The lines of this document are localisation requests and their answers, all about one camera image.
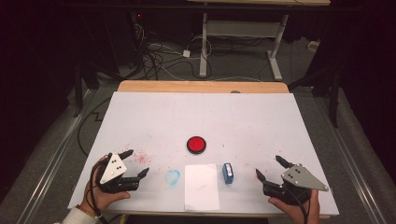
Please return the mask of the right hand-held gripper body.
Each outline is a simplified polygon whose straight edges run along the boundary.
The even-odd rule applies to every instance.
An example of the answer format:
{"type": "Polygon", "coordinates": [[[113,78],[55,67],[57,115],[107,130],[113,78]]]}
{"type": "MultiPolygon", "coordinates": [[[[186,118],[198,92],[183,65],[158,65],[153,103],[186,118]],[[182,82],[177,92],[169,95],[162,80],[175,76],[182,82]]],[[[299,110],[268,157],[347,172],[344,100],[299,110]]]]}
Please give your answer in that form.
{"type": "Polygon", "coordinates": [[[301,164],[294,164],[281,175],[282,184],[266,180],[262,185],[263,194],[278,198],[288,205],[299,205],[310,200],[313,189],[328,191],[329,187],[313,176],[301,164]]]}

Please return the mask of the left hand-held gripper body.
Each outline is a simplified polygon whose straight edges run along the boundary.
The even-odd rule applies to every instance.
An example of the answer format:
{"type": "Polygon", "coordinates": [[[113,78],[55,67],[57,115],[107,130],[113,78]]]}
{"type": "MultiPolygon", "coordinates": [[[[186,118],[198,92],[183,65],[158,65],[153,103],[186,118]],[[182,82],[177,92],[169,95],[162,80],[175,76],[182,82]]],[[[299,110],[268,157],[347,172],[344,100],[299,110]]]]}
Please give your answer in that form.
{"type": "Polygon", "coordinates": [[[140,180],[138,177],[123,177],[127,167],[119,154],[109,153],[98,167],[95,183],[106,193],[137,190],[140,180]]]}

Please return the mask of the blue stamp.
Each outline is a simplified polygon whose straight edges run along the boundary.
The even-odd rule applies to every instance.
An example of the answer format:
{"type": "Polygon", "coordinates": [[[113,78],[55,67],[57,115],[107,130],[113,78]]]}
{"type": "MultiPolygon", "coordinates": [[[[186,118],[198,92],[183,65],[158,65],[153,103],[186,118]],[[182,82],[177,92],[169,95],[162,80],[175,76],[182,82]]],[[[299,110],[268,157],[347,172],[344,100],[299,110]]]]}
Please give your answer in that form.
{"type": "Polygon", "coordinates": [[[223,174],[224,183],[226,185],[233,183],[233,167],[230,163],[227,162],[223,164],[222,174],[223,174]]]}

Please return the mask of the person's left hand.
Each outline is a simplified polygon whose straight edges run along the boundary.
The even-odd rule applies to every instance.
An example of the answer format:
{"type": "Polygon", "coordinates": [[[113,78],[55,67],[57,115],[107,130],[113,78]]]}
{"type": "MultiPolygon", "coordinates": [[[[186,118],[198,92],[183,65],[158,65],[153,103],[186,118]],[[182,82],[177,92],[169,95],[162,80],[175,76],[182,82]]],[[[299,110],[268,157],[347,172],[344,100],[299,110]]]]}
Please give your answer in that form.
{"type": "Polygon", "coordinates": [[[90,173],[89,180],[83,193],[82,202],[79,204],[79,207],[83,211],[87,212],[90,216],[98,215],[99,213],[105,211],[114,202],[131,198],[131,194],[127,191],[111,194],[102,192],[96,186],[95,178],[97,177],[98,167],[101,165],[101,161],[105,158],[106,156],[102,157],[92,167],[93,173],[90,173]]]}

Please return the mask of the person's right hand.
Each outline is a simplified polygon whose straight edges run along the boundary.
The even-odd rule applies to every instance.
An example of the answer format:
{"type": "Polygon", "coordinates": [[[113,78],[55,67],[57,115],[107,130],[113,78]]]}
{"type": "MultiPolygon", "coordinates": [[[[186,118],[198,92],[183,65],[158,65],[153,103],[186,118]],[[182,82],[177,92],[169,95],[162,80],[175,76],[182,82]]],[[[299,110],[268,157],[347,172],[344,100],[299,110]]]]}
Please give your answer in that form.
{"type": "Polygon", "coordinates": [[[303,210],[299,205],[297,206],[288,205],[280,201],[278,198],[269,198],[268,203],[272,204],[280,211],[285,213],[293,222],[293,224],[320,223],[320,218],[319,218],[320,205],[318,201],[318,191],[316,189],[313,189],[311,191],[310,200],[303,204],[303,208],[306,212],[306,215],[304,215],[303,210]]]}

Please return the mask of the white paper sheet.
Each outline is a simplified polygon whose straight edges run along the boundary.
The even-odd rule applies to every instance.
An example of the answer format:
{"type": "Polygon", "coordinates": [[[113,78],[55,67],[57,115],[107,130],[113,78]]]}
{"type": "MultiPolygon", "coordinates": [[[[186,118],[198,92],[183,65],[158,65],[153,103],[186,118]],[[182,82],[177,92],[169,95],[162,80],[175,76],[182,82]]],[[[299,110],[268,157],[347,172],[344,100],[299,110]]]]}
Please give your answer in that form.
{"type": "Polygon", "coordinates": [[[184,186],[186,210],[219,210],[218,171],[214,163],[187,165],[184,186]]]}

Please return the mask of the round red ink pad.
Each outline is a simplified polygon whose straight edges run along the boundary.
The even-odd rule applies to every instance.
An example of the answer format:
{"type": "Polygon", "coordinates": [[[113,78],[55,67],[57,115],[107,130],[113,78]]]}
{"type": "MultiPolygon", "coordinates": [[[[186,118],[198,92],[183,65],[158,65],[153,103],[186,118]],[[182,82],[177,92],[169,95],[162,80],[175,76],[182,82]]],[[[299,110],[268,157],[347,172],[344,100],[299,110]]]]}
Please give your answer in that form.
{"type": "Polygon", "coordinates": [[[201,136],[193,136],[187,141],[186,147],[191,154],[201,154],[206,149],[206,141],[201,136]]]}

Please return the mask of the white board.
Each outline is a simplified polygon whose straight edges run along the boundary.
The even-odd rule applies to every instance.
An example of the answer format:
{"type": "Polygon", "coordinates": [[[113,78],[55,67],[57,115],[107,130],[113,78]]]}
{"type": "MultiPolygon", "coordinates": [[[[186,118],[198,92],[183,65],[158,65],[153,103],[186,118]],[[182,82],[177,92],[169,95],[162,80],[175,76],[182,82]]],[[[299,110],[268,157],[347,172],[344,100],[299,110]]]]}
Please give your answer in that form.
{"type": "Polygon", "coordinates": [[[131,199],[113,203],[110,211],[131,214],[277,216],[267,202],[256,170],[275,183],[283,167],[276,155],[300,163],[321,182],[327,180],[290,93],[113,94],[91,152],[71,197],[81,202],[92,166],[109,152],[133,149],[126,159],[128,176],[149,168],[131,199]],[[193,136],[206,141],[201,154],[186,147],[193,136]],[[233,167],[233,183],[224,183],[222,166],[233,167]],[[217,166],[219,210],[184,208],[185,167],[217,166]]]}

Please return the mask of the black stand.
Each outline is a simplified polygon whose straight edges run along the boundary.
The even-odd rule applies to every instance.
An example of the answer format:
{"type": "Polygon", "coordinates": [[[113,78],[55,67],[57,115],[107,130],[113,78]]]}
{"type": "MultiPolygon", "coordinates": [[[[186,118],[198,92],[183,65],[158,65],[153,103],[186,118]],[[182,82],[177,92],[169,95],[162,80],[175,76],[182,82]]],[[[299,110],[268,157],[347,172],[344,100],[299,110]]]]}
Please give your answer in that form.
{"type": "Polygon", "coordinates": [[[340,71],[335,68],[322,68],[317,72],[308,73],[305,77],[291,82],[288,85],[288,89],[291,91],[300,86],[312,86],[312,94],[314,97],[329,97],[329,119],[333,127],[337,128],[340,71]]]}

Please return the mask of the wooden table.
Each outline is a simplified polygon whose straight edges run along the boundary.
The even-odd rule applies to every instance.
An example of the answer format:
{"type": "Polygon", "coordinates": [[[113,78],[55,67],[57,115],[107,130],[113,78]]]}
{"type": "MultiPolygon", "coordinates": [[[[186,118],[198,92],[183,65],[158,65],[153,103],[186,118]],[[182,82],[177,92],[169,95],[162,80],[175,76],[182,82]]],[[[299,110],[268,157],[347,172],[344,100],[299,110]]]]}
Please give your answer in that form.
{"type": "Polygon", "coordinates": [[[217,81],[122,81],[118,91],[128,92],[199,92],[199,93],[289,93],[284,83],[275,82],[217,82],[217,81]]]}

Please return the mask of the metal floor rail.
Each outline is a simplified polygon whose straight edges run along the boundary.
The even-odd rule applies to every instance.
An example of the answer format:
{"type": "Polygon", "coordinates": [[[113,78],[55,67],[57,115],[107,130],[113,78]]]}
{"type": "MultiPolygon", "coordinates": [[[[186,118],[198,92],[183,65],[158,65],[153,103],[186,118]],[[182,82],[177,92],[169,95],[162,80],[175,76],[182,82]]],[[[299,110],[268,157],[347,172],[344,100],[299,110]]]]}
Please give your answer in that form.
{"type": "Polygon", "coordinates": [[[333,154],[341,162],[334,168],[325,168],[340,209],[337,219],[345,224],[391,224],[394,184],[349,108],[347,99],[341,99],[336,124],[329,119],[327,101],[318,98],[316,104],[335,143],[333,149],[323,152],[319,158],[329,162],[333,154]]]}
{"type": "Polygon", "coordinates": [[[46,197],[78,125],[83,120],[87,107],[96,91],[86,90],[82,94],[82,108],[77,110],[77,98],[49,127],[23,168],[21,188],[27,193],[22,204],[17,224],[32,224],[38,208],[46,197]]]}

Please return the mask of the white metal desk frame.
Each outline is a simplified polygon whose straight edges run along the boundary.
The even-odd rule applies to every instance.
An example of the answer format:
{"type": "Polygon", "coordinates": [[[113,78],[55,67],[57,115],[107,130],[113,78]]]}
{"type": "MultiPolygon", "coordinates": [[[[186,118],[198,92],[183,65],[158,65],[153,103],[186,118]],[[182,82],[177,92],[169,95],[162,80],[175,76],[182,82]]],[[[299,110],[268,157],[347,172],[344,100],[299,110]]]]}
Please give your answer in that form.
{"type": "MultiPolygon", "coordinates": [[[[293,7],[328,7],[330,0],[188,0],[197,3],[199,7],[279,7],[280,9],[292,9],[293,7]]],[[[203,24],[199,77],[208,77],[208,56],[212,50],[208,38],[210,36],[236,36],[236,37],[265,37],[273,38],[275,44],[272,49],[266,51],[267,61],[270,65],[275,81],[283,79],[279,70],[276,55],[281,39],[287,26],[289,13],[283,13],[278,21],[242,21],[241,19],[218,19],[208,18],[208,13],[203,13],[203,24]]]]}

